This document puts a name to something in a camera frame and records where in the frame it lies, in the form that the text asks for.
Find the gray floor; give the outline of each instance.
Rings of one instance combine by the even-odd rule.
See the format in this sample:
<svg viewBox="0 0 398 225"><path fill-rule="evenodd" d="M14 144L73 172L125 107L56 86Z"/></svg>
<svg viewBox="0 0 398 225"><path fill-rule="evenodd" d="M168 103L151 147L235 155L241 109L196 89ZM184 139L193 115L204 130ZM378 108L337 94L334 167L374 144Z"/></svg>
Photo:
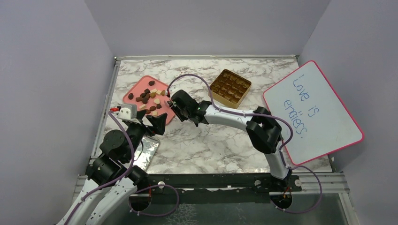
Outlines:
<svg viewBox="0 0 398 225"><path fill-rule="evenodd" d="M305 210L311 207L318 195L295 195L291 210ZM163 213L172 205L153 205L146 212ZM320 206L305 214L287 214L273 208L272 204L202 204L180 205L167 217L137 216L129 213L129 207L122 204L104 223L105 225L346 225L344 211L338 194L325 194Z"/></svg>

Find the whiteboard with red frame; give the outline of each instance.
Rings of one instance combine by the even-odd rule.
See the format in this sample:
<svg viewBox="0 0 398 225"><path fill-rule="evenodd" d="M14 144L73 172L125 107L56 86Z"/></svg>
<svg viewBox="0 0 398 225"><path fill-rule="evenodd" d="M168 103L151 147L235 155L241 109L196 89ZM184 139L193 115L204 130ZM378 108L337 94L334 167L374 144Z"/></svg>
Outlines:
<svg viewBox="0 0 398 225"><path fill-rule="evenodd" d="M263 93L272 115L287 121L293 138L285 146L301 165L359 143L364 134L315 61L308 61ZM280 121L282 137L290 132Z"/></svg>

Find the marble surface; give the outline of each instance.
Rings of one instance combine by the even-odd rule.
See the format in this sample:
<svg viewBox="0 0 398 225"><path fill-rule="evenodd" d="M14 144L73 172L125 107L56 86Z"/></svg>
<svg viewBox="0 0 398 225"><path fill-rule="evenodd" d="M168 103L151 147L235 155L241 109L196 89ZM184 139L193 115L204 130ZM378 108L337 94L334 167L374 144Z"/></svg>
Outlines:
<svg viewBox="0 0 398 225"><path fill-rule="evenodd" d="M223 69L229 69L252 82L250 92L239 109L254 110L259 105L265 107L262 93L266 88L297 68L294 59L122 60L111 106L122 104L125 93L144 75L170 83L181 74L193 73L211 83ZM183 89L197 101L210 100L205 84L195 77L184 77L174 84L171 94ZM117 126L108 118L103 135L112 129L117 129ZM165 134L155 137L161 143L147 169L148 173L269 172L264 155L251 145L245 132L235 128L204 124L195 127L191 122L180 122L174 117L166 126ZM327 157L305 165L316 172L332 171ZM300 168L294 172L307 171Z"/></svg>

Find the wall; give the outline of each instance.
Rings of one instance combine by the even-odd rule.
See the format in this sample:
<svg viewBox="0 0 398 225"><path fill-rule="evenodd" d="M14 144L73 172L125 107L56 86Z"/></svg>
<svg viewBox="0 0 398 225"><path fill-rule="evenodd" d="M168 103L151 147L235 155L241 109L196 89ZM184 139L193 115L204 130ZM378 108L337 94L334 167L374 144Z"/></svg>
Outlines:
<svg viewBox="0 0 398 225"><path fill-rule="evenodd" d="M300 54L329 0L85 0L117 56Z"/></svg>
<svg viewBox="0 0 398 225"><path fill-rule="evenodd" d="M113 64L83 0L0 2L2 224L55 224L66 213Z"/></svg>
<svg viewBox="0 0 398 225"><path fill-rule="evenodd" d="M315 60L365 132L334 154L362 225L396 224L398 1L332 0L299 63Z"/></svg>

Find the pink tray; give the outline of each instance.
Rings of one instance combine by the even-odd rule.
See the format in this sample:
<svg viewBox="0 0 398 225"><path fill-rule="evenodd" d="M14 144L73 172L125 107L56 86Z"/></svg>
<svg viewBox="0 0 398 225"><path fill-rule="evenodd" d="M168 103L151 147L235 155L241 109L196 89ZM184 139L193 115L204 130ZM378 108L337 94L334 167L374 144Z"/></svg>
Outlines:
<svg viewBox="0 0 398 225"><path fill-rule="evenodd" d="M149 86L148 82L150 81L155 81L155 84L153 86ZM155 98L149 98L148 99L148 103L146 104L146 107L143 109L140 109L139 107L141 105L143 105L144 103L142 102L137 102L136 98L139 97L139 95L144 92L145 89L149 89L149 90L153 90L153 89L157 89L157 90L166 90L167 89L167 84L149 76L143 76L137 83L136 85L134 85L130 91L128 91L124 97L123 97L123 102L127 103L127 104L133 104L133 105L137 105L137 110L144 110L144 109L149 109L151 106L156 106L156 104L153 102L155 99L159 99L161 101L161 109L156 109L158 116L162 115L163 113L167 113L167 118L166 118L166 124L170 123L171 119L176 115L173 110L170 109L170 107L168 105L165 104L165 101L169 101L170 99L167 96L162 96L162 95L158 95L156 94ZM130 100L128 98L129 94L133 93L134 98L132 100Z"/></svg>

